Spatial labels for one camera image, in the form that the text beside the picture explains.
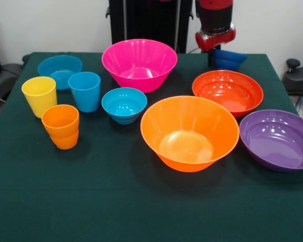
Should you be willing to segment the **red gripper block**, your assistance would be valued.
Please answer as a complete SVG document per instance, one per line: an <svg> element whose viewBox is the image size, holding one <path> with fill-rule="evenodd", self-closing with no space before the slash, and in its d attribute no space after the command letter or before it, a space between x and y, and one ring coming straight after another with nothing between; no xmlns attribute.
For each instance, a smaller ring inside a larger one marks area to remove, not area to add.
<svg viewBox="0 0 303 242"><path fill-rule="evenodd" d="M234 24L230 25L230 29L221 34L210 35L200 30L196 32L195 39L201 51L208 51L208 66L213 68L214 64L214 48L221 44L226 44L235 39L236 28Z"/></svg>

